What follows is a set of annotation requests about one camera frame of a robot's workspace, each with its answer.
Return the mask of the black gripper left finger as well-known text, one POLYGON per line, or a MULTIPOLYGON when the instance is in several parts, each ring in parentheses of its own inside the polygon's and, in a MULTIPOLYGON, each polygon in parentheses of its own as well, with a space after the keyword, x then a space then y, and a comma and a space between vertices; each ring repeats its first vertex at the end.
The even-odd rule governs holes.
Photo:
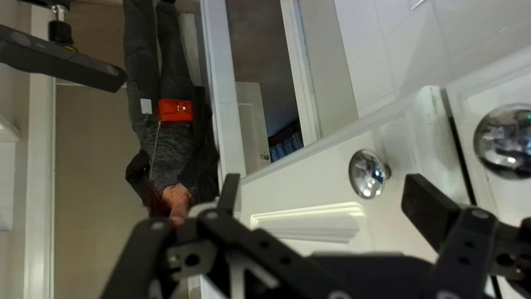
POLYGON ((179 227, 164 217, 139 220, 99 299, 169 299, 194 275, 207 275, 231 299, 355 299, 330 268, 234 217, 239 180, 227 174, 217 204, 179 227))

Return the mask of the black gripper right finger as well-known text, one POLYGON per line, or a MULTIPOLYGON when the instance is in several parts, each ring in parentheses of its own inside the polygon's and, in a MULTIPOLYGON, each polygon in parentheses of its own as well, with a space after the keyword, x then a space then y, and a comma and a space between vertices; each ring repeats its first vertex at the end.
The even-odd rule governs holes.
POLYGON ((460 205, 421 174, 405 175, 401 210, 438 252, 428 272, 428 299, 489 299, 489 275, 501 275, 529 299, 529 219, 511 225, 486 209, 460 205))

